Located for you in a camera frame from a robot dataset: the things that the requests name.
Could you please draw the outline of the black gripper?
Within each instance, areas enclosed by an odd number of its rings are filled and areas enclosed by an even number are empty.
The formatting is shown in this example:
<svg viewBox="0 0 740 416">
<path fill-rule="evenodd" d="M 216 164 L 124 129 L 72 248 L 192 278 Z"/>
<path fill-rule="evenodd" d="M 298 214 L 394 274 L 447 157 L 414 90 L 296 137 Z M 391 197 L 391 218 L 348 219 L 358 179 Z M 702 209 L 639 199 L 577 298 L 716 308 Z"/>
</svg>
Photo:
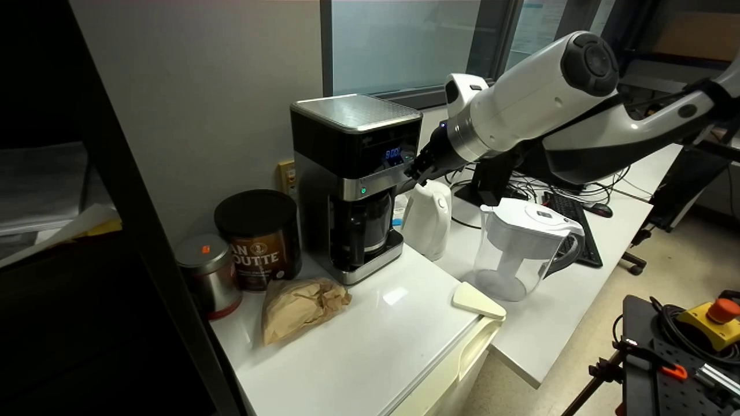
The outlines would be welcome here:
<svg viewBox="0 0 740 416">
<path fill-rule="evenodd" d="M 408 181 L 422 182 L 479 159 L 477 134 L 469 124 L 440 123 L 431 142 L 406 169 Z"/>
</svg>

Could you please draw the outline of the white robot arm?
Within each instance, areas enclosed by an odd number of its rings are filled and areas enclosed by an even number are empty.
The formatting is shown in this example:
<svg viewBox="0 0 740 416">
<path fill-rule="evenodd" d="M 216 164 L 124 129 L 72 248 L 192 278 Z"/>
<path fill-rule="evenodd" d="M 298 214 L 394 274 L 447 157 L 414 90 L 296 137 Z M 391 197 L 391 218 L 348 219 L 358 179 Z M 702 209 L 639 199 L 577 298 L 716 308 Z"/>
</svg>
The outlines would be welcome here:
<svg viewBox="0 0 740 416">
<path fill-rule="evenodd" d="M 632 117 L 617 93 L 620 65 L 607 40 L 577 30 L 520 61 L 498 80 L 452 73 L 447 121 L 408 176 L 417 182 L 526 149 L 570 186 L 615 174 L 665 149 L 680 129 L 738 112 L 740 58 L 682 90 L 668 106 Z"/>
</svg>

